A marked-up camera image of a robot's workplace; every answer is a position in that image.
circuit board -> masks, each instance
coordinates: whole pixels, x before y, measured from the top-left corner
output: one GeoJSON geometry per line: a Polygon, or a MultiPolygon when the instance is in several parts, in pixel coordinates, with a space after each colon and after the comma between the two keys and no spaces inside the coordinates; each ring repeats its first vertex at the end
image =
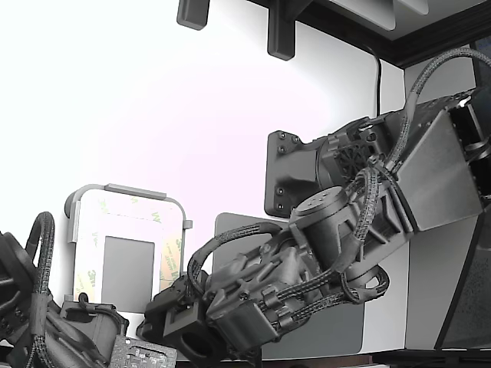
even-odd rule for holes
{"type": "Polygon", "coordinates": [[[174,368],[177,350],[117,335],[110,368],[174,368]]]}

black power cord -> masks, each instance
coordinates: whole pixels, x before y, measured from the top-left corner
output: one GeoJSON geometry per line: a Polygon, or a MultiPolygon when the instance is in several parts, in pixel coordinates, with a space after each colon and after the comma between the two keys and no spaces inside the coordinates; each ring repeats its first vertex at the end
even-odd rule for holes
{"type": "Polygon", "coordinates": [[[38,356],[43,365],[55,368],[46,348],[45,329],[49,302],[48,283],[54,247],[54,219],[51,213],[42,212],[38,215],[32,226],[28,243],[40,244],[41,254],[31,301],[29,328],[32,335],[32,346],[26,367],[31,368],[34,358],[38,356]]]}
{"type": "Polygon", "coordinates": [[[364,47],[374,56],[375,61],[377,62],[377,80],[375,82],[375,117],[378,117],[381,114],[382,61],[373,48],[367,45],[364,47]]]}

screw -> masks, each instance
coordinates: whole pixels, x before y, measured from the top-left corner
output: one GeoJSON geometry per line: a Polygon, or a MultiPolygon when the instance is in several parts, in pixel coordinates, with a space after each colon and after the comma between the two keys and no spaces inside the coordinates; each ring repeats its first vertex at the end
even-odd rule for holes
{"type": "Polygon", "coordinates": [[[372,155],[368,158],[368,163],[370,165],[375,165],[378,162],[378,156],[377,155],[372,155]]]}
{"type": "Polygon", "coordinates": [[[375,133],[370,133],[367,136],[367,142],[374,142],[377,140],[377,134],[375,133]]]}
{"type": "Polygon", "coordinates": [[[213,301],[213,299],[215,299],[215,296],[216,296],[216,292],[215,291],[210,291],[208,293],[208,300],[209,301],[213,301]]]}

cable clip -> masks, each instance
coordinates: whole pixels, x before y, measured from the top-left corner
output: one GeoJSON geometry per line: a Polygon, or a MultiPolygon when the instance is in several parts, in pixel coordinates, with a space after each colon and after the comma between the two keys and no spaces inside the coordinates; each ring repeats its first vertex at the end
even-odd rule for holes
{"type": "Polygon", "coordinates": [[[278,311],[278,322],[281,328],[289,328],[293,325],[292,311],[290,308],[284,306],[278,311]]]}
{"type": "Polygon", "coordinates": [[[278,309],[284,306],[284,304],[278,299],[278,295],[276,294],[277,292],[276,287],[269,286],[261,293],[264,304],[266,304],[266,307],[269,309],[278,309]]]}

shelf bracket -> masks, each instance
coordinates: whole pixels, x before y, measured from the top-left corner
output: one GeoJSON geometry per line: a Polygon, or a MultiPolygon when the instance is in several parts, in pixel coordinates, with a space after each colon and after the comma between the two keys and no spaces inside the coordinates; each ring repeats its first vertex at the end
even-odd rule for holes
{"type": "Polygon", "coordinates": [[[208,11],[209,0],[179,0],[177,23],[200,31],[208,23],[208,11]]]}
{"type": "Polygon", "coordinates": [[[268,54],[282,60],[295,56],[295,21],[313,0],[270,0],[268,54]]]}

